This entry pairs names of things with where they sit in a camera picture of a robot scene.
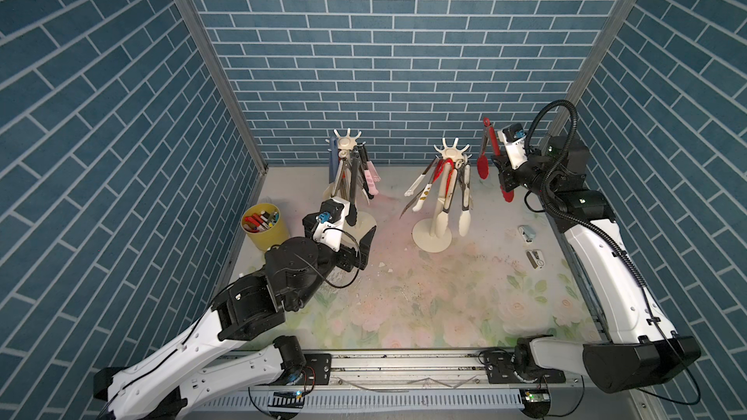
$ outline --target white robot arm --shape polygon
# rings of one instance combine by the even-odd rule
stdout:
[[[335,268],[362,271],[373,227],[356,243],[340,244],[325,229],[340,227],[348,211],[341,198],[324,201],[303,219],[305,237],[289,238],[265,253],[265,266],[229,284],[190,327],[132,367],[110,367],[94,378],[94,397],[107,401],[98,418],[179,418],[213,397],[265,383],[293,383],[306,361],[294,336],[280,336],[259,352],[219,365],[209,363],[283,323]]]
[[[539,121],[565,107],[567,136],[550,138],[545,155],[530,143]],[[499,132],[505,154],[493,157],[506,192],[519,185],[537,194],[573,248],[601,304],[612,343],[582,344],[550,336],[518,340],[516,365],[525,379],[542,369],[587,374],[605,392],[665,383],[701,355],[695,338],[680,336],[625,251],[614,212],[599,191],[584,186],[589,149],[575,137],[578,116],[572,103],[557,100],[525,132],[514,124]]]

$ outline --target black cable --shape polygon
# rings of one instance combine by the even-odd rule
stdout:
[[[571,409],[570,412],[564,413],[563,415],[545,415],[545,417],[555,417],[555,418],[567,417],[568,415],[571,415],[572,413],[574,413],[576,411],[576,409],[578,408],[578,406],[581,405],[581,401],[584,400],[584,394],[586,394],[586,383],[584,383],[584,377],[582,376],[580,378],[581,378],[581,397],[578,398],[578,402],[576,403],[576,406],[573,409]],[[547,392],[549,392],[550,391],[550,386],[547,385],[547,380],[545,380],[545,386],[547,386]]]
[[[542,119],[542,117],[545,116],[551,109],[554,109],[555,107],[565,107],[566,110],[568,110],[569,120],[571,123],[571,126],[568,128],[568,135],[565,138],[565,143],[563,144],[563,148],[560,151],[560,154],[555,158],[555,162],[551,165],[549,169],[545,172],[544,176],[542,177],[542,182],[540,182],[540,200],[545,204],[545,209],[547,210],[547,213],[551,216],[553,216],[556,219],[565,219],[566,221],[570,221],[573,224],[578,224],[581,226],[584,226],[585,228],[591,230],[593,233],[595,233],[597,236],[599,236],[602,240],[604,240],[607,245],[612,248],[612,254],[622,261],[622,263],[625,265],[626,268],[628,268],[628,271],[633,276],[633,279],[636,281],[636,284],[640,287],[641,292],[643,293],[643,299],[646,303],[646,306],[648,307],[649,316],[651,317],[650,322],[653,322],[654,326],[659,331],[659,334],[664,338],[666,343],[669,345],[669,348],[674,352],[677,359],[680,361],[680,364],[685,369],[687,375],[692,380],[693,384],[695,385],[696,392],[698,393],[698,396],[695,401],[692,401],[692,403],[689,402],[683,402],[683,401],[676,401],[674,399],[669,399],[667,397],[661,397],[658,395],[653,395],[655,397],[661,398],[665,401],[674,402],[675,404],[683,404],[683,405],[695,405],[701,400],[701,391],[700,387],[698,385],[698,382],[696,381],[695,377],[693,377],[693,374],[690,373],[690,370],[685,365],[684,360],[680,357],[680,355],[677,353],[677,350],[675,350],[672,343],[669,341],[669,339],[666,337],[663,331],[661,331],[661,328],[659,327],[659,323],[657,321],[657,318],[654,317],[654,313],[651,311],[651,305],[649,303],[649,297],[646,295],[645,289],[648,288],[648,284],[646,283],[645,278],[639,271],[638,267],[636,267],[635,264],[633,264],[633,261],[628,256],[628,252],[623,250],[620,245],[618,245],[617,242],[615,242],[609,234],[604,232],[602,228],[597,227],[593,225],[588,220],[579,219],[576,216],[572,214],[568,214],[565,211],[561,211],[558,206],[555,204],[554,201],[550,199],[549,194],[549,185],[550,180],[553,176],[553,173],[558,168],[558,166],[561,164],[561,162],[565,159],[565,157],[568,155],[568,150],[570,149],[571,144],[573,143],[573,138],[576,135],[576,131],[578,129],[578,112],[576,110],[576,107],[571,103],[570,101],[560,99],[553,101],[543,107],[537,116],[532,121],[532,124],[527,131],[526,139],[524,140],[524,149],[525,152],[528,154],[530,152],[530,139],[532,133],[534,133],[534,130],[536,129],[537,125],[539,124],[539,121]]]
[[[270,414],[270,411],[269,411],[269,410],[267,410],[267,411],[265,412],[264,410],[260,409],[260,408],[259,408],[259,407],[257,406],[257,404],[255,404],[255,403],[254,403],[254,397],[252,397],[252,389],[251,389],[251,387],[248,387],[248,386],[247,386],[247,394],[249,395],[249,400],[250,400],[250,401],[252,402],[252,406],[254,406],[254,408],[255,408],[255,409],[257,409],[257,411],[258,411],[259,413],[261,413],[261,414],[264,414],[264,415],[266,415],[266,416],[268,416],[268,417],[272,418],[273,420],[278,420],[278,418],[281,418],[281,415],[278,415],[278,416],[276,416],[276,417],[275,417],[275,415],[271,415],[271,414]]]
[[[293,254],[296,255],[297,257],[299,257],[299,259],[301,259],[301,261],[303,261],[304,263],[306,263],[306,266],[308,266],[315,273],[317,273],[319,275],[319,277],[321,277],[322,279],[324,279],[324,282],[326,282],[327,284],[329,284],[331,287],[334,287],[335,289],[345,289],[347,287],[350,287],[354,282],[356,282],[356,279],[358,279],[358,274],[361,272],[361,264],[363,263],[362,260],[361,260],[361,246],[358,244],[358,241],[356,240],[356,238],[353,237],[352,235],[350,235],[350,233],[348,233],[345,230],[338,229],[338,228],[335,228],[335,227],[334,228],[333,227],[332,228],[328,227],[328,228],[322,230],[322,232],[324,233],[327,230],[339,230],[340,232],[342,232],[346,236],[350,237],[350,240],[352,240],[352,243],[355,244],[355,246],[357,248],[357,251],[358,251],[358,268],[356,269],[356,274],[352,277],[352,279],[350,280],[349,283],[347,283],[345,285],[336,285],[336,284],[331,283],[326,277],[324,277],[324,275],[322,273],[319,272],[318,269],[316,269],[316,267],[314,265],[312,265],[310,262],[306,261],[304,259],[304,257],[301,257],[300,255],[295,254],[295,253],[293,253]]]
[[[532,207],[529,206],[529,202],[527,201],[527,198],[529,197],[530,194],[532,194],[532,191],[528,190],[527,194],[524,195],[524,205],[527,207],[527,209],[530,210],[531,212],[545,212],[545,210],[533,210]]]

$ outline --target blue brick wallpaper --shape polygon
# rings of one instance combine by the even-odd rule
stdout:
[[[442,136],[477,151],[483,116],[529,122],[565,95],[615,0],[194,2],[263,153],[297,164],[343,126],[380,163]]]
[[[704,403],[747,418],[747,0],[638,0],[580,105],[593,179],[669,318],[704,348]],[[665,396],[693,399],[684,376]]]
[[[257,176],[172,0],[0,0],[0,418],[205,308]]]

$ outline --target table surface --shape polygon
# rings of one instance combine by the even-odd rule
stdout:
[[[404,191],[425,166],[382,166],[379,194],[359,209],[377,220],[368,267],[346,289],[328,285],[286,322],[248,342],[260,349],[282,334],[295,335],[307,349],[473,348],[513,346],[519,336],[555,334],[561,339],[598,341],[596,326],[574,281],[544,214],[528,210],[516,190],[506,203],[498,175],[481,180],[472,169],[472,226],[458,234],[460,208],[452,208],[451,245],[430,254],[412,240],[412,228],[433,215],[435,195],[423,210],[402,209],[412,197]],[[316,212],[328,186],[327,167],[272,167],[260,193],[260,203],[275,204],[291,236],[302,236],[304,215]],[[454,203],[461,201],[455,192]],[[530,204],[538,209],[539,201]],[[536,232],[526,244],[518,226]],[[543,268],[533,268],[526,250],[545,255]],[[241,246],[231,280],[264,264],[263,254],[247,238]],[[333,283],[352,278],[340,269]]]

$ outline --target yellow cup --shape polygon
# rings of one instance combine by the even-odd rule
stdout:
[[[243,227],[244,224],[253,226],[253,224],[245,220],[245,218],[252,214],[259,215],[262,211],[269,214],[271,218],[275,216],[276,212],[278,213],[278,220],[275,222],[275,225],[263,232],[248,232],[246,229],[244,232],[247,234],[248,238],[254,242],[254,245],[259,248],[260,251],[264,252],[269,250],[273,245],[280,245],[291,238],[291,233],[288,232],[288,227],[285,225],[285,221],[283,220],[278,207],[270,203],[259,203],[249,208],[244,215],[241,216],[241,226]]]

